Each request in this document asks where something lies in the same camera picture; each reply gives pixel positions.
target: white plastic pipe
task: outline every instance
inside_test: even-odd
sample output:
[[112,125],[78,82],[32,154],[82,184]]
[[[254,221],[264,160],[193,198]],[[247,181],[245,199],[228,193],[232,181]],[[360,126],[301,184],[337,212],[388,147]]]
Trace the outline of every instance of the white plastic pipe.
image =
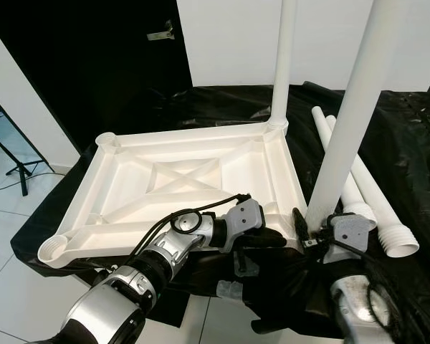
[[408,0],[374,0],[306,213],[311,232],[335,210],[360,147],[405,21]]
[[295,31],[297,0],[282,0],[280,12],[279,44],[275,65],[274,91],[272,93],[271,117],[267,121],[273,129],[287,129],[287,101],[290,85],[292,43]]
[[[314,117],[315,125],[317,126],[318,135],[322,141],[323,148],[326,150],[331,139],[331,129],[323,115],[322,109],[319,106],[312,108],[312,116]],[[352,173],[349,172],[345,181],[343,192],[341,193],[341,201],[343,202],[345,213],[355,213],[363,215],[371,223],[371,229],[377,225],[376,217],[373,214],[371,207],[365,203],[358,190],[357,184],[353,180]]]
[[[336,124],[335,116],[328,116],[326,120],[332,130]],[[419,243],[414,234],[400,222],[381,188],[379,188],[358,154],[352,165],[352,174],[363,198],[371,206],[376,215],[378,220],[378,238],[385,253],[389,257],[399,258],[416,252],[419,249]]]

